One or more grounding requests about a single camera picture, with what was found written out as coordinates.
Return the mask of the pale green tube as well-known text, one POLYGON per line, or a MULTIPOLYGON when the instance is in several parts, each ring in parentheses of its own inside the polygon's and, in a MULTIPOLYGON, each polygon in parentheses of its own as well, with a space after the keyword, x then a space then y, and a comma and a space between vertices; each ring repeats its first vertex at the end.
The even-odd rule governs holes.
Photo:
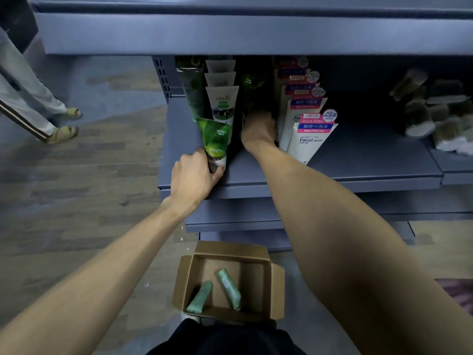
POLYGON ((217 272, 217 277, 220 280, 225 290, 225 293, 229 298, 232 309, 240 311, 242 306, 242 295, 238 287, 230 277, 228 271, 225 268, 222 268, 217 272))
POLYGON ((212 281, 205 281, 202 283, 202 286, 199 288, 196 295, 192 298, 191 302, 185 309, 186 313, 201 315, 204 306, 207 302, 207 299, 212 294, 213 283, 212 281))

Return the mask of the open brown cardboard box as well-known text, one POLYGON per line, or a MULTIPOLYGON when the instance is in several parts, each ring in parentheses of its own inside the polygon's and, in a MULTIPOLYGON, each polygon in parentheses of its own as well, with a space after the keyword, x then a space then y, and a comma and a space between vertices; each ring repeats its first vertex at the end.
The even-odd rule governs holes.
POLYGON ((172 305, 183 314, 221 322, 280 320, 285 316, 285 270, 270 260, 264 246, 201 240, 192 255, 180 259, 172 305), (240 311, 232 309, 217 277, 222 268, 242 295, 240 311), (213 290, 202 314, 186 313, 205 281, 212 281, 213 290))

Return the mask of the blue metal shelf board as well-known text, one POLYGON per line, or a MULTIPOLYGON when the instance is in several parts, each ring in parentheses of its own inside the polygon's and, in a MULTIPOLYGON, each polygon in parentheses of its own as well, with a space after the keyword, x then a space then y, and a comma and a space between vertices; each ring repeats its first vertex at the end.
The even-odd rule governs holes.
POLYGON ((28 0, 53 55, 473 55, 473 0, 28 0))
MULTIPOLYGON (((168 102, 157 187, 170 194, 171 171, 182 154, 203 144, 183 97, 168 102)), ((354 193, 437 189, 443 174, 424 144, 397 135, 387 124, 340 123, 308 166, 338 181, 354 193)), ((269 197, 265 176, 245 149, 228 162, 221 184, 211 198, 269 197)))
MULTIPOLYGON (((387 221, 473 220, 473 187, 359 193, 387 221)), ((270 197, 204 201, 185 220, 188 232, 282 229, 270 197)))
POLYGON ((421 141, 442 173, 441 185, 473 185, 473 156, 437 150, 431 138, 421 141))

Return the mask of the person's right hand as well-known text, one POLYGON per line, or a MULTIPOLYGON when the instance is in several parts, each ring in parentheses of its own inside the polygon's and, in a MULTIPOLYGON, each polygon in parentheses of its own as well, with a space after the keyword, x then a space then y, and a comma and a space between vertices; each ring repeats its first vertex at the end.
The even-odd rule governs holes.
POLYGON ((263 150, 275 148, 276 124, 253 123, 244 125, 241 132, 241 141, 245 149, 253 156, 263 150))

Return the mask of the person's dark shorts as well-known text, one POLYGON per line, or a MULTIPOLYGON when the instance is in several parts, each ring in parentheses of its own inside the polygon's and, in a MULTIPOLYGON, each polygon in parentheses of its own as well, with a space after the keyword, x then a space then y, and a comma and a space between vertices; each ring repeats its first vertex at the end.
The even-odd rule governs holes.
POLYGON ((243 325, 204 325, 194 319, 181 321, 167 341, 146 355, 307 355, 277 329, 274 320, 243 325))

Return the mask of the dark green tube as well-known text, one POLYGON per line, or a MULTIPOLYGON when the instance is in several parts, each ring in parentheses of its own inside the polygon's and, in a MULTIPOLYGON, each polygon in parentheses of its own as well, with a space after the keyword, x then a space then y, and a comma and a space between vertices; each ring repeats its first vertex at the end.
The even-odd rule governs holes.
POLYGON ((204 59, 200 56, 176 56, 176 70, 184 90, 192 120, 204 118, 204 59))

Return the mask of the row of white pink-labelled tubes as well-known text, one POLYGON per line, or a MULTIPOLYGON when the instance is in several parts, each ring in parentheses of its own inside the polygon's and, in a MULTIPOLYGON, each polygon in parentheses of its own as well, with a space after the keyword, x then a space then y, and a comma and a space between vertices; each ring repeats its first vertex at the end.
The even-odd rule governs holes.
POLYGON ((320 73, 307 56, 274 56, 274 103, 279 149, 307 165, 338 124, 326 108, 320 73))

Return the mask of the bright green leaf-print tube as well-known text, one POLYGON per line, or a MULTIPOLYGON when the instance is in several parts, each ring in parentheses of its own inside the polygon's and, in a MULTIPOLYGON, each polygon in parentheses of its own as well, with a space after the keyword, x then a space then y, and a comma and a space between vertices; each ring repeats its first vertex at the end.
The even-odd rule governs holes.
POLYGON ((232 126, 206 118, 196 118, 196 122, 202 135, 210 172, 215 173, 219 166, 226 167, 232 126))

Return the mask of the perforated blue shelf back panel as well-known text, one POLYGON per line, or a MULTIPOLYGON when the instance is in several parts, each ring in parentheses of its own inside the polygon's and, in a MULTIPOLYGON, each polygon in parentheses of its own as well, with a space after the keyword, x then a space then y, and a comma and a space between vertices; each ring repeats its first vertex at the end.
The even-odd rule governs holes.
POLYGON ((175 65, 174 55, 151 56, 153 65, 156 69, 161 89, 166 102, 171 98, 185 97, 178 71, 175 65))

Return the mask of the person's right forearm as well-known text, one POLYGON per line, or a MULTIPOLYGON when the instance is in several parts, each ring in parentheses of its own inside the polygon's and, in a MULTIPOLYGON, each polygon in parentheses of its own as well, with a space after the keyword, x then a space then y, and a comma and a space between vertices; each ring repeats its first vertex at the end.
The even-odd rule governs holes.
POLYGON ((305 282, 362 355, 473 355, 473 317, 388 222, 273 142, 245 149, 264 172, 305 282))

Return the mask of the person's left forearm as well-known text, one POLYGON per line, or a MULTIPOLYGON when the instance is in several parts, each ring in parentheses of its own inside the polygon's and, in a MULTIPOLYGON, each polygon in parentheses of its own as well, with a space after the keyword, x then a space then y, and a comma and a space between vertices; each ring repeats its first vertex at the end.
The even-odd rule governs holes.
POLYGON ((0 332, 0 355, 91 355, 163 244, 197 208, 173 196, 0 332))

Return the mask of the white tube with green label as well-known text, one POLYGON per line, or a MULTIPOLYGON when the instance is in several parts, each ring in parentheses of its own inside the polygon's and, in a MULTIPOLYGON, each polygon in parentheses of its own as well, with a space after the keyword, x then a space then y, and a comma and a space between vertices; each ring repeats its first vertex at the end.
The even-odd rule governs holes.
POLYGON ((204 73, 207 86, 210 88, 232 87, 235 85, 236 71, 204 73))
POLYGON ((212 118, 233 125, 239 86, 206 87, 212 118))
POLYGON ((208 73, 228 73, 235 70, 235 59, 207 59, 205 61, 208 73))

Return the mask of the pile of bristle brushes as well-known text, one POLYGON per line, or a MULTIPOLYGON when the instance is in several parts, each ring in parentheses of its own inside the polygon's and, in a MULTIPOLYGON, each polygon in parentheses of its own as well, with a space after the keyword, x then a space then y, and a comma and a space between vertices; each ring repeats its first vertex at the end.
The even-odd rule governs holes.
POLYGON ((462 81, 409 68, 388 94, 401 106, 396 126, 404 136, 431 137, 436 150, 473 157, 473 96, 462 81))

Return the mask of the person's left hand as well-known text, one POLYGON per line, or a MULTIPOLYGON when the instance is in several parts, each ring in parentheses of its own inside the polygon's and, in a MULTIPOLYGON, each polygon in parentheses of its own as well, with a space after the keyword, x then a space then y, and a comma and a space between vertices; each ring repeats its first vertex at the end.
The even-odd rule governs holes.
POLYGON ((204 149, 198 148, 193 154, 183 154, 172 169, 170 204, 179 217, 193 213, 209 196, 210 169, 204 149))

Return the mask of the dark green bottle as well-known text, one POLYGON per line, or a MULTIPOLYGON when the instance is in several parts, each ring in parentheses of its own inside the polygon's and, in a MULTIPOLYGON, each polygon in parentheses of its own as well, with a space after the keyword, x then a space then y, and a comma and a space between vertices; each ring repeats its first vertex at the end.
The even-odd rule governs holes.
POLYGON ((246 118, 254 111, 260 111, 264 106, 267 76, 264 73, 245 73, 241 76, 241 124, 245 125, 246 118))

